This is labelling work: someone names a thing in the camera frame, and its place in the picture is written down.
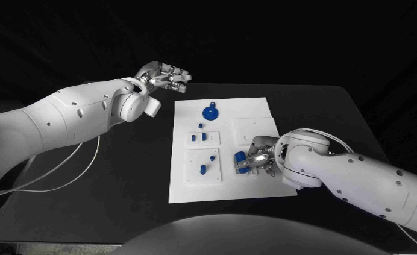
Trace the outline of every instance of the small blue piece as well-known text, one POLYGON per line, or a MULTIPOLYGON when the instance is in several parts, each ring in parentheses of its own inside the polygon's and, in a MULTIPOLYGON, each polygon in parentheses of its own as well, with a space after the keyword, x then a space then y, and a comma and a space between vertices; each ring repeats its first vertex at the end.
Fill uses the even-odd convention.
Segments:
POLYGON ((211 106, 203 109, 202 116, 208 121, 214 121, 218 118, 219 112, 218 109, 215 108, 214 102, 211 103, 211 106))
POLYGON ((203 175, 206 173, 206 165, 202 165, 199 168, 199 173, 203 175))
MULTIPOLYGON (((240 151, 238 153, 235 153, 235 161, 238 163, 242 160, 245 160, 245 152, 240 151)), ((242 168, 238 170, 240 174, 245 174, 248 171, 250 171, 250 168, 242 168)))

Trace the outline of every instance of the black background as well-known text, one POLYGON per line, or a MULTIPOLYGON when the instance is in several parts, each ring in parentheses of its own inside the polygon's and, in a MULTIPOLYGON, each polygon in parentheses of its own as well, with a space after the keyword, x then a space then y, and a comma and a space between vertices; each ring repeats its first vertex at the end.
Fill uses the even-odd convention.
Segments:
POLYGON ((342 86, 417 173, 417 0, 1 0, 0 96, 128 77, 157 60, 196 83, 342 86))

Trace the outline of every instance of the robotic hand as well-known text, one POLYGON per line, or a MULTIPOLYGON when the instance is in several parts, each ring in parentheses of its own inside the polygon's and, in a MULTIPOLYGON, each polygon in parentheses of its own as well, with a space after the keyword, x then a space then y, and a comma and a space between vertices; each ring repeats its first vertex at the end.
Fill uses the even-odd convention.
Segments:
POLYGON ((297 190, 320 187, 371 214, 417 231, 417 175, 355 153, 332 135, 310 129, 289 132, 280 138, 257 136, 248 158, 235 168, 258 167, 297 190), (332 138, 348 153, 329 152, 332 138))
POLYGON ((40 101, 0 114, 0 178, 26 159, 55 148, 79 144, 114 125, 147 113, 154 117, 157 88, 185 92, 188 71, 153 61, 134 77, 61 89, 40 101))

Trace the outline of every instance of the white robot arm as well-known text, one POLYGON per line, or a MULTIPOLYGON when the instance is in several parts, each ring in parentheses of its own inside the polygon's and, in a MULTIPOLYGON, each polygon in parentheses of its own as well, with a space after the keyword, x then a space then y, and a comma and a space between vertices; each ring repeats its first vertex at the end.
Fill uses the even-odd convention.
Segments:
POLYGON ((152 62, 133 78, 61 89, 40 101, 0 114, 0 178, 26 159, 55 148, 79 144, 143 112, 154 117, 160 103, 150 97, 157 87, 185 92, 179 83, 188 71, 152 62))
POLYGON ((323 183, 341 200, 417 231, 417 175, 355 152, 330 154, 329 145, 306 130, 280 138, 257 136, 237 168, 255 166, 274 176, 276 162, 284 184, 300 190, 323 183))

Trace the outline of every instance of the black table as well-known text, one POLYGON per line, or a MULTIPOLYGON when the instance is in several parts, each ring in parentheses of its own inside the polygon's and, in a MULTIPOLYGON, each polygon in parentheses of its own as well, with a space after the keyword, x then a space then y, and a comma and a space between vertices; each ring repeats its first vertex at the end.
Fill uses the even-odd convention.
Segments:
MULTIPOLYGON (((101 136, 97 160, 75 183, 55 192, 14 192, 0 215, 0 241, 123 244, 175 220, 242 213, 328 228, 393 253, 417 252, 394 223, 336 199, 325 186, 300 190, 296 197, 167 203, 175 100, 266 97, 280 134, 302 127, 319 129, 338 136, 355 152, 390 163, 343 88, 188 83, 186 93, 157 90, 153 97, 163 104, 159 114, 115 125, 101 136)), ((27 189, 51 189, 75 178, 89 164, 95 146, 97 139, 27 189)), ((46 173, 74 149, 69 146, 40 154, 25 181, 46 173)))

